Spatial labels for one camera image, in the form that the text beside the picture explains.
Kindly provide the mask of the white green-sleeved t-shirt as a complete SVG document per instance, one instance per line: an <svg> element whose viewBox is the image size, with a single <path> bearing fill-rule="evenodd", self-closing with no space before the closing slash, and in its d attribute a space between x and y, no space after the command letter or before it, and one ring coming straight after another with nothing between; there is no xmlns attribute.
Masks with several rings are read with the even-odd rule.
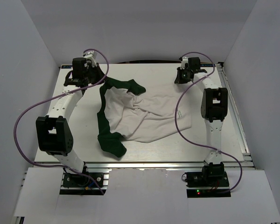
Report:
<svg viewBox="0 0 280 224"><path fill-rule="evenodd" d="M101 150L121 158L127 151L123 140L150 143L191 128L190 106L177 102L182 92L177 84L143 87L133 79L108 78L99 89Z"/></svg>

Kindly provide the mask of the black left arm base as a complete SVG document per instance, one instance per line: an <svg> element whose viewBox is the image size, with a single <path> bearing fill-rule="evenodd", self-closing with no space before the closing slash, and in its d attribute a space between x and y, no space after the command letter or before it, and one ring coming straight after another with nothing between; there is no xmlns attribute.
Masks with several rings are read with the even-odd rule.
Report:
<svg viewBox="0 0 280 224"><path fill-rule="evenodd" d="M85 175L91 176L94 180L86 176L75 174L67 169L63 169L63 177L61 182L60 195L76 195L76 196L102 196L106 192L109 171L84 169Z"/></svg>

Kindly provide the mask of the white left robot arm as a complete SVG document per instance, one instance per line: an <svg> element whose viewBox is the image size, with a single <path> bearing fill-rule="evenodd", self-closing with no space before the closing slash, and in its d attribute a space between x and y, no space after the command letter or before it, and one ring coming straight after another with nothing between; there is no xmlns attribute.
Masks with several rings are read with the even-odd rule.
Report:
<svg viewBox="0 0 280 224"><path fill-rule="evenodd" d="M55 157L64 166L75 170L73 181L78 186L89 182L89 174L84 172L84 162L73 149L74 141L68 120L78 101L90 84L99 82L104 74L95 60L94 53L72 60L72 70L65 77L64 96L58 97L54 107L44 117L36 120L39 149Z"/></svg>

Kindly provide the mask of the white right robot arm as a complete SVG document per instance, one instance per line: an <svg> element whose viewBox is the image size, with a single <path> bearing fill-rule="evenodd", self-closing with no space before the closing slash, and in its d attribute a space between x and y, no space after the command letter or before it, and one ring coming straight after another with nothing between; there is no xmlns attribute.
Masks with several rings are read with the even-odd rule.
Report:
<svg viewBox="0 0 280 224"><path fill-rule="evenodd" d="M201 116L206 127L206 146L210 149L204 159L201 179L207 186L212 186L218 177L224 174L224 163L221 154L221 131L223 121L228 113L228 91L216 85L201 68L199 57L181 57L177 68L175 84L192 82L201 90Z"/></svg>

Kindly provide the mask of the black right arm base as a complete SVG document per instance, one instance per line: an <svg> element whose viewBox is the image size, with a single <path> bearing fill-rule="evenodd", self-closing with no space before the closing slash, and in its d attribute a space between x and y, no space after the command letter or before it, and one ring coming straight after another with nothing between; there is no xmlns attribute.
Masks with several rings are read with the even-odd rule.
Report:
<svg viewBox="0 0 280 224"><path fill-rule="evenodd" d="M226 172L221 177L208 179L203 177L202 172L185 172L181 179L186 183L187 198L231 197Z"/></svg>

